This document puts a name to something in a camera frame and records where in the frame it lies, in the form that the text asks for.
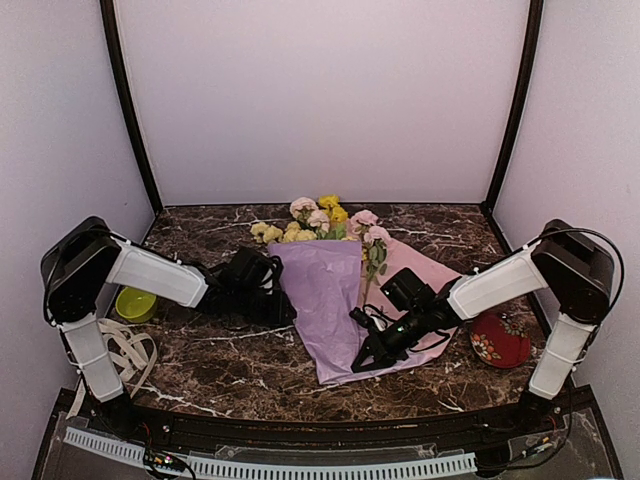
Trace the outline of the pink purple wrapping paper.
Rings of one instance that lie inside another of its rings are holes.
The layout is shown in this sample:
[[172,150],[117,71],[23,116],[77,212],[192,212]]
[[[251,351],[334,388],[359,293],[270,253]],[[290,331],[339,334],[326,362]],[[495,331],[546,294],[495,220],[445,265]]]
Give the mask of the pink purple wrapping paper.
[[315,362],[319,384],[345,384],[411,370],[438,358],[448,346],[449,339],[430,333],[406,360],[354,373],[351,364],[367,331],[349,317],[349,312],[366,300],[394,320],[401,316],[379,285],[373,284],[364,292],[361,244],[347,240],[274,243],[268,252],[283,263],[280,283],[297,312],[294,325]]

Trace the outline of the yellow daisy flower bunch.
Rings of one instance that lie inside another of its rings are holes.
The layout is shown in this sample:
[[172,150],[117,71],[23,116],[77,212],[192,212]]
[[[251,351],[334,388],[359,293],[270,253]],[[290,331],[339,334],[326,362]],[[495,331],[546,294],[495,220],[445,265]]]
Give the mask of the yellow daisy flower bunch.
[[368,246],[366,243],[363,243],[360,238],[353,237],[351,235],[347,235],[341,239],[341,241],[355,242],[358,243],[361,247],[361,261],[363,264],[366,264],[369,261],[369,253]]

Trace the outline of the pink rose flower stem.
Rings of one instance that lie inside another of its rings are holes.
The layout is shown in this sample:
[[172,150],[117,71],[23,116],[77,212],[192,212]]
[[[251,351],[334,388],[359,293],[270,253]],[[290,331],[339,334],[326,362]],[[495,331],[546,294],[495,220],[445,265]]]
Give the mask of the pink rose flower stem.
[[362,263],[364,279],[363,292],[360,302],[368,300],[371,287],[379,284],[378,277],[384,275],[388,269],[388,247],[391,236],[379,224],[379,217],[370,210],[359,210],[349,214],[345,223],[331,225],[327,215],[318,205],[318,199],[300,197],[289,207],[293,221],[297,221],[303,229],[313,230],[317,240],[340,240],[347,235],[360,238],[368,246],[369,261]]

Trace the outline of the yellow fuzzy poppy stem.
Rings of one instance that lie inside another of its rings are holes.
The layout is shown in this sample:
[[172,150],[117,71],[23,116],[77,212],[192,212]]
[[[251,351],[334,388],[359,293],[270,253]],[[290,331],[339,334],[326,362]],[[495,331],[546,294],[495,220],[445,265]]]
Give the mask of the yellow fuzzy poppy stem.
[[345,223],[349,218],[348,212],[341,206],[338,195],[321,196],[318,198],[318,205],[329,218],[331,225]]

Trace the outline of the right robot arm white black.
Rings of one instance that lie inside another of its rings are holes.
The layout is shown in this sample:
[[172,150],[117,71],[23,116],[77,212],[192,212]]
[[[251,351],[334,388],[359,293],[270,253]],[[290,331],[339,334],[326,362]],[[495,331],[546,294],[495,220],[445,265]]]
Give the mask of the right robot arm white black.
[[504,258],[458,276],[435,291],[409,268],[380,288],[401,312],[379,329],[365,308],[350,316],[368,332],[351,364],[355,373],[391,367],[430,333],[458,327],[495,307],[521,297],[553,299],[557,318],[550,322],[544,351],[530,376],[527,398],[510,413],[521,434],[534,432],[549,416],[549,405],[583,361],[604,320],[622,293],[625,263],[618,246],[592,229],[560,219]]

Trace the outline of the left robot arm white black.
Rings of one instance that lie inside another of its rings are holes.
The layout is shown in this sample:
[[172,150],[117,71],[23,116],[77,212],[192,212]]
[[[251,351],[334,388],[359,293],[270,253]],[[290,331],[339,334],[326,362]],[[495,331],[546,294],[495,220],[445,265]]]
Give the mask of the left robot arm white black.
[[247,247],[213,267],[161,255],[90,216],[40,261],[43,314],[59,329],[101,417],[120,436],[141,427],[140,412],[110,358],[98,326],[97,303],[108,286],[134,290],[210,316],[241,316],[270,328],[292,324],[296,311],[280,285],[282,260]]

